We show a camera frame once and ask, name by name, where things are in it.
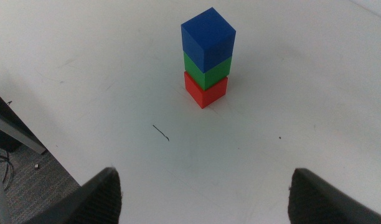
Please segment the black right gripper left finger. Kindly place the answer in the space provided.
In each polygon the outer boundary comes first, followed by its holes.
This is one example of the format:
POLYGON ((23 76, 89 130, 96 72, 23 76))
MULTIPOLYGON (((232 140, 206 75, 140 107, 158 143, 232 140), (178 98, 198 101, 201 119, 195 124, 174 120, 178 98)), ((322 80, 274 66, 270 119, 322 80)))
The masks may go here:
POLYGON ((27 223, 118 224, 121 206, 119 174, 114 167, 106 167, 86 184, 27 223))

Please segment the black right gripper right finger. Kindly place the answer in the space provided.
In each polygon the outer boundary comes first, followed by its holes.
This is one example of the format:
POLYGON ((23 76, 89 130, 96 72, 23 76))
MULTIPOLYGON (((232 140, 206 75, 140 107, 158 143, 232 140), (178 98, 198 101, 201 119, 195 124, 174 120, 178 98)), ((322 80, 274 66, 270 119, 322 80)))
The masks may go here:
POLYGON ((288 216, 295 224, 381 224, 381 214, 305 168, 292 175, 288 216))

